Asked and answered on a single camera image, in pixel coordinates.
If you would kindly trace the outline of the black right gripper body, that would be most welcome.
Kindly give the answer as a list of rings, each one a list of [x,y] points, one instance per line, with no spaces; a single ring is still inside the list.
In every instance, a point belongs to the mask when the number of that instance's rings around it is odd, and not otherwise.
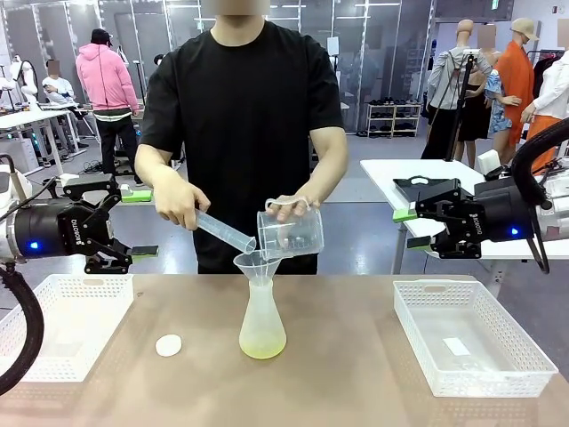
[[[493,242],[533,238],[528,205],[513,180],[478,183],[474,201],[484,208],[482,231]]]

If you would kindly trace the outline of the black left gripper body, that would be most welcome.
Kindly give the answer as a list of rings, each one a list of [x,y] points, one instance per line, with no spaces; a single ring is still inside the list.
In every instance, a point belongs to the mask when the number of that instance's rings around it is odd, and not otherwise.
[[[34,200],[12,214],[12,258],[94,256],[83,223],[95,205],[67,198]]]

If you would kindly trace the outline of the person's right hand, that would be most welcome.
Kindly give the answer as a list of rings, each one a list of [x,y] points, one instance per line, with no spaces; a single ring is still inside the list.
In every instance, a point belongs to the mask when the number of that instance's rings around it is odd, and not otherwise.
[[[184,180],[161,183],[154,188],[157,213],[186,230],[196,230],[196,212],[206,212],[211,202],[205,193]]]

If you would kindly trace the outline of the person's left hand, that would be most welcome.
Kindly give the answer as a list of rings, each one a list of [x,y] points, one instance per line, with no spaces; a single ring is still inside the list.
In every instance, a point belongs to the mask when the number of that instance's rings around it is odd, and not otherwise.
[[[319,208],[320,201],[304,195],[281,196],[271,207],[275,210],[277,220],[285,222],[291,216],[301,217],[312,208]]]

